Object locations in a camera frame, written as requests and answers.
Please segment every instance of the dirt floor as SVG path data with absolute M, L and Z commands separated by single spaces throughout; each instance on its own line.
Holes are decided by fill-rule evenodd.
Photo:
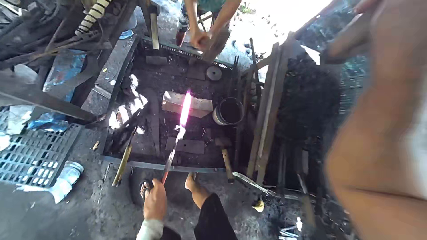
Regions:
M 142 24 L 140 9 L 136 12 Z M 176 16 L 159 19 L 160 39 L 174 42 Z M 109 61 L 101 71 L 97 84 L 112 91 L 110 82 L 117 78 L 121 63 L 134 38 L 119 40 Z M 91 92 L 83 108 L 95 114 L 103 113 L 108 100 Z M 55 204 L 47 192 L 22 192 L 14 185 L 0 184 L 0 240 L 41 239 L 134 239 L 143 220 L 141 208 L 132 202 L 131 194 L 138 192 L 137 180 L 159 173 L 147 169 L 128 168 L 119 187 L 111 187 L 117 166 L 111 166 L 103 181 L 108 163 L 100 160 L 100 152 L 91 147 L 102 139 L 96 130 L 84 129 L 68 157 L 85 168 L 72 191 Z M 165 184 L 168 210 L 165 225 L 176 230 L 182 239 L 194 239 L 199 209 L 190 192 L 184 188 L 186 173 L 172 172 Z M 277 239 L 279 227 L 294 225 L 301 215 L 300 202 L 274 199 L 258 189 L 239 181 L 228 184 L 225 173 L 199 174 L 198 178 L 210 192 L 218 194 L 238 239 Z M 266 202 L 258 213 L 251 206 L 259 198 Z

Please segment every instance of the blurry skin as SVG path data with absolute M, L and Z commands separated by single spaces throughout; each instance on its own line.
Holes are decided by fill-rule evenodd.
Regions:
M 219 30 L 224 27 L 234 13 L 237 11 L 242 0 L 227 0 L 222 6 L 213 26 L 209 32 L 201 31 L 197 24 L 197 0 L 184 0 L 187 9 L 188 19 L 190 21 L 191 40 L 190 43 L 193 47 L 199 50 L 206 50 L 207 42 L 216 35 Z
M 425 239 L 427 185 L 411 135 L 426 127 L 427 1 L 362 0 L 355 11 L 376 4 L 371 86 L 340 129 L 326 171 L 362 239 Z

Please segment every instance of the black bucket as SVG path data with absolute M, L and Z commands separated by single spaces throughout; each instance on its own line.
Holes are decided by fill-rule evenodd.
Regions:
M 227 97 L 216 106 L 212 117 L 218 125 L 234 125 L 243 119 L 243 105 L 239 100 Z

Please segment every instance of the sleeve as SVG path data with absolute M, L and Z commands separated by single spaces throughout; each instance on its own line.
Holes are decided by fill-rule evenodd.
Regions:
M 203 203 L 194 235 L 198 240 L 237 240 L 218 195 L 213 193 Z
M 136 240 L 159 240 L 163 234 L 163 222 L 157 219 L 144 220 Z

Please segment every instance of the metal grate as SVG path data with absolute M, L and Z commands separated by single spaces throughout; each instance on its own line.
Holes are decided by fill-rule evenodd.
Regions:
M 142 41 L 146 44 L 151 44 L 151 39 L 148 39 L 146 37 L 143 37 Z M 166 45 L 166 44 L 159 43 L 159 47 L 167 49 L 175 55 L 189 56 L 199 60 L 202 59 L 202 56 L 200 54 L 184 51 L 179 46 L 176 46 L 176 45 Z M 227 63 L 223 61 L 215 60 L 212 64 L 224 69 L 233 70 L 232 66 L 227 65 Z
M 65 132 L 27 129 L 12 135 L 9 147 L 0 152 L 0 181 L 51 187 L 81 128 L 71 124 Z

